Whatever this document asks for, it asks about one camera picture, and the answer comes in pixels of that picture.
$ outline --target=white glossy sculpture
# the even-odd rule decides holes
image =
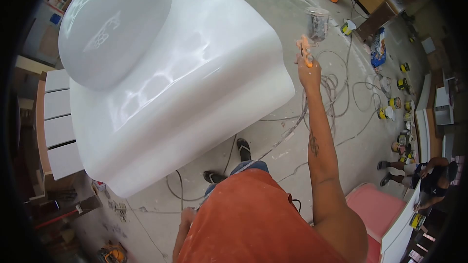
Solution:
[[[294,95],[243,0],[73,0],[59,35],[88,175],[128,197]]]

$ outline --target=orange spray gun handle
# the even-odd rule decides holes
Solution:
[[[304,62],[306,63],[307,67],[313,67],[313,57],[310,53],[310,44],[307,40],[307,37],[305,35],[302,35],[301,39],[296,41],[296,46],[301,51],[301,55],[302,57],[304,57]]]

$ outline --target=tattoo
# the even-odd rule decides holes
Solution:
[[[317,157],[319,155],[319,145],[317,144],[317,138],[313,135],[312,130],[310,131],[309,134],[309,145],[310,145],[310,150],[312,153]]]

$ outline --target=spray gun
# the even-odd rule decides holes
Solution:
[[[296,46],[304,57],[307,67],[313,67],[312,47],[318,47],[327,37],[328,19],[330,12],[326,9],[310,7],[305,10],[307,16],[307,36],[302,35],[301,39],[296,41]]]

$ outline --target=foot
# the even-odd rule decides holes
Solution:
[[[377,170],[388,168],[389,166],[390,163],[388,161],[379,161],[379,163],[377,164]]]
[[[383,177],[382,181],[380,182],[380,186],[385,186],[390,180],[392,179],[392,174],[387,173],[385,177]]]
[[[203,178],[205,179],[205,181],[207,181],[208,183],[220,183],[222,181],[224,181],[227,177],[226,176],[223,176],[223,175],[220,175],[216,172],[213,172],[213,171],[205,171],[203,172]]]
[[[241,156],[241,161],[251,161],[252,156],[250,155],[250,146],[245,139],[237,139],[237,149],[239,150],[239,155]]]

